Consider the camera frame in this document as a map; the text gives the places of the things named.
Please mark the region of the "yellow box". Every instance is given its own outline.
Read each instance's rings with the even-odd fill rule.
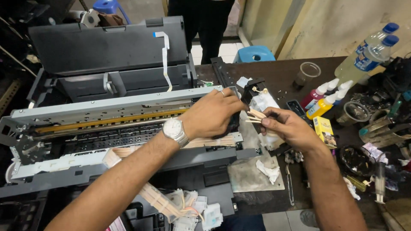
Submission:
[[[334,133],[332,132],[330,120],[321,116],[313,118],[315,132],[320,139],[328,146],[329,149],[337,148]]]

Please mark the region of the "printer scanner lid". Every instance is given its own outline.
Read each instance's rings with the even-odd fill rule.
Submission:
[[[70,23],[29,28],[44,69],[63,76],[162,67],[164,37],[153,37],[154,32],[169,37],[168,65],[187,63],[182,16],[114,27]]]

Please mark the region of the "person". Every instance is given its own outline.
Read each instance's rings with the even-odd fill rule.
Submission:
[[[201,64],[211,64],[210,58],[218,57],[233,4],[234,0],[169,0],[167,16],[183,16],[188,53],[199,34]]]
[[[244,109],[245,105],[225,88],[205,95],[178,119],[187,138],[193,140],[222,134],[231,115]],[[367,230],[330,150],[314,130],[292,111],[269,107],[263,113],[270,118],[262,119],[262,134],[266,135],[266,128],[269,128],[304,154],[316,219],[321,229]],[[97,178],[45,230],[105,230],[151,176],[180,149],[176,140],[165,136],[170,131],[163,130]]]

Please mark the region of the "white bottle cap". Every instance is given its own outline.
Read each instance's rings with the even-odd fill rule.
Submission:
[[[330,82],[328,82],[328,88],[327,88],[327,90],[328,91],[331,91],[331,90],[334,90],[334,88],[337,86],[337,84],[338,84],[338,81],[339,81],[339,79],[338,78],[335,78],[335,79],[333,79],[333,80],[331,80]]]
[[[326,105],[332,105],[333,103],[335,103],[335,98],[337,98],[337,92],[334,93],[334,94],[332,94],[332,95],[327,96],[327,97],[324,99],[324,103],[325,103]]]
[[[351,87],[351,85],[353,85],[353,83],[354,83],[354,81],[348,80],[347,82],[341,84],[341,85],[338,87],[338,90],[342,90],[342,89],[345,89],[345,88],[350,89],[350,87]]]
[[[317,93],[318,95],[323,95],[327,92],[327,88],[328,88],[328,83],[325,83],[317,87],[317,89],[315,89],[315,93]]]
[[[335,101],[342,100],[347,94],[348,90],[349,88],[342,89],[341,91],[336,91],[335,93],[337,93],[337,97],[335,98]]]

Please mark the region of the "left hand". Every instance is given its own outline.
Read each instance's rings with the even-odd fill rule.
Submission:
[[[231,116],[246,109],[230,88],[222,92],[211,91],[179,117],[190,141],[224,133]]]

